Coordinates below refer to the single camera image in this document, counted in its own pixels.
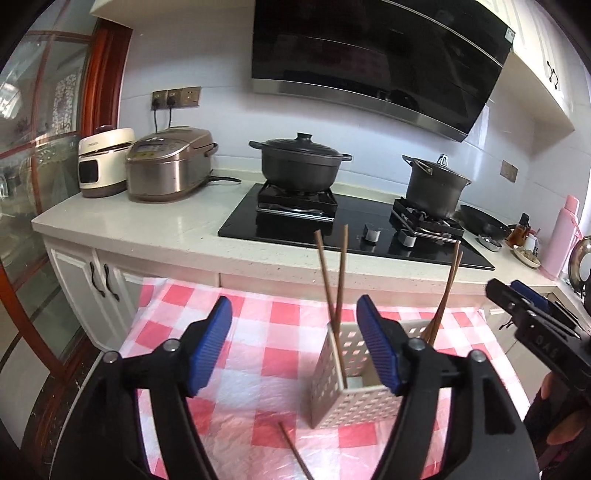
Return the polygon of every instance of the gas stove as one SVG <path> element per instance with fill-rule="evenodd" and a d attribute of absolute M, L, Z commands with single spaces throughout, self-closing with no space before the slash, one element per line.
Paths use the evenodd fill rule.
<path fill-rule="evenodd" d="M 319 222 L 334 222 L 337 203 L 330 189 L 318 193 L 292 193 L 267 182 L 257 194 L 256 211 Z"/>
<path fill-rule="evenodd" d="M 394 200 L 390 223 L 397 228 L 397 238 L 405 247 L 412 248 L 417 238 L 451 244 L 461 240 L 463 227 L 452 219 L 437 219 L 412 207 L 405 198 Z"/>
<path fill-rule="evenodd" d="M 340 251 L 343 226 L 349 225 L 350 253 L 451 265 L 454 258 L 454 243 L 460 240 L 463 252 L 460 264 L 462 267 L 495 269 L 477 250 L 461 240 L 463 230 L 458 224 L 446 220 L 435 221 L 435 226 L 432 223 L 431 226 L 427 226 L 425 222 L 432 222 L 433 219 L 421 216 L 412 209 L 406 213 L 399 211 L 400 205 L 405 205 L 404 199 L 397 200 L 395 205 L 392 205 L 333 194 L 327 190 L 321 194 L 314 194 L 322 198 L 320 202 L 318 198 L 304 196 L 303 203 L 296 203 L 301 202 L 300 196 L 296 196 L 298 199 L 294 200 L 293 194 L 287 194 L 289 199 L 287 203 L 283 203 L 286 198 L 285 192 L 271 187 L 273 190 L 270 190 L 267 184 L 258 183 L 253 186 L 217 234 L 258 242 L 316 248 L 314 232 L 320 230 L 324 248 Z M 329 212 L 324 210 L 325 206 L 328 209 L 327 205 L 331 205 Z M 321 210 L 322 215 L 308 216 L 310 212 L 294 211 L 293 208 Z M 402 217 L 407 226 L 395 213 Z M 416 235 L 412 248 L 405 247 L 399 240 L 400 232 L 408 228 Z M 420 233 L 433 234 L 435 238 L 419 235 Z"/>

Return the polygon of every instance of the stainless steel rice cooker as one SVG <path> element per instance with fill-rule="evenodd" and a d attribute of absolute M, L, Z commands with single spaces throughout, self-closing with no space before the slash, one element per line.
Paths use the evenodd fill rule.
<path fill-rule="evenodd" d="M 129 196 L 144 202 L 172 202 L 207 183 L 217 151 L 209 130 L 171 127 L 134 143 L 127 154 Z"/>

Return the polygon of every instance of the white rice cooker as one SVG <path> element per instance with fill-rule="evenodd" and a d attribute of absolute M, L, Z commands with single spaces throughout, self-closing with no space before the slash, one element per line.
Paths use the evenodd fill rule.
<path fill-rule="evenodd" d="M 78 182 L 87 198 L 109 197 L 127 188 L 125 157 L 135 141 L 134 131 L 106 128 L 78 145 Z"/>

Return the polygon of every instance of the power cord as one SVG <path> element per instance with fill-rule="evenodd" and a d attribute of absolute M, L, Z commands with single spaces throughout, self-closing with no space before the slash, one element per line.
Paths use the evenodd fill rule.
<path fill-rule="evenodd" d="M 234 177 L 218 177 L 216 175 L 210 175 L 207 183 L 211 183 L 213 181 L 233 181 L 235 183 L 242 183 L 241 179 L 235 179 Z"/>
<path fill-rule="evenodd" d="M 154 112 L 154 132 L 158 133 L 158 122 L 156 121 L 156 110 L 160 107 L 160 99 L 155 98 L 152 100 L 152 111 Z"/>
<path fill-rule="evenodd" d="M 168 105 L 168 128 L 170 128 L 170 124 L 173 121 L 173 107 L 176 104 L 174 97 L 169 96 L 166 99 L 166 105 Z"/>

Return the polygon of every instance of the frying pan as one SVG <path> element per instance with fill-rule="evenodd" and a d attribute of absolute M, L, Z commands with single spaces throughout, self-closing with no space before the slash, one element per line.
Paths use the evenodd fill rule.
<path fill-rule="evenodd" d="M 493 216 L 468 205 L 460 205 L 464 226 L 474 235 L 489 236 L 493 240 L 503 240 L 511 229 Z"/>

